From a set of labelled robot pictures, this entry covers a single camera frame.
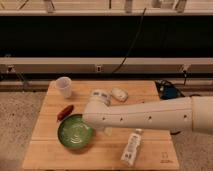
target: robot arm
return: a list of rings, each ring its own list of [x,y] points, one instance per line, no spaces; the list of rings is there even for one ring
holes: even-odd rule
[[[213,134],[213,97],[185,97],[149,103],[109,106],[110,94],[92,92],[83,119],[95,129],[130,127]]]

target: wall outlet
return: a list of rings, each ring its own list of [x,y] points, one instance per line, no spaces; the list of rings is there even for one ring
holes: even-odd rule
[[[95,65],[95,72],[96,73],[102,73],[103,72],[103,65]]]

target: red object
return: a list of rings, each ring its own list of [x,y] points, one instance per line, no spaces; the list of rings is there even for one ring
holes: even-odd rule
[[[62,121],[66,116],[68,116],[70,113],[72,113],[74,109],[73,105],[69,105],[66,108],[64,108],[58,115],[57,115],[57,121]]]

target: white small object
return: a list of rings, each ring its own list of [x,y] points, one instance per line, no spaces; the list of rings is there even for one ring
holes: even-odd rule
[[[112,96],[117,99],[118,101],[124,102],[128,98],[127,92],[120,88],[113,88],[112,91]]]
[[[64,98],[69,98],[72,95],[71,79],[69,77],[60,77],[55,82],[55,87]]]
[[[124,152],[121,156],[121,161],[124,161],[129,166],[133,166],[137,156],[138,147],[141,143],[141,135],[136,130],[129,137],[128,144],[126,145]]]

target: green bowl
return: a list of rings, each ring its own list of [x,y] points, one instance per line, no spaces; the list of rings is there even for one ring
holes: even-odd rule
[[[68,116],[58,128],[58,139],[61,144],[73,150],[85,147],[92,135],[93,129],[83,122],[81,114]]]

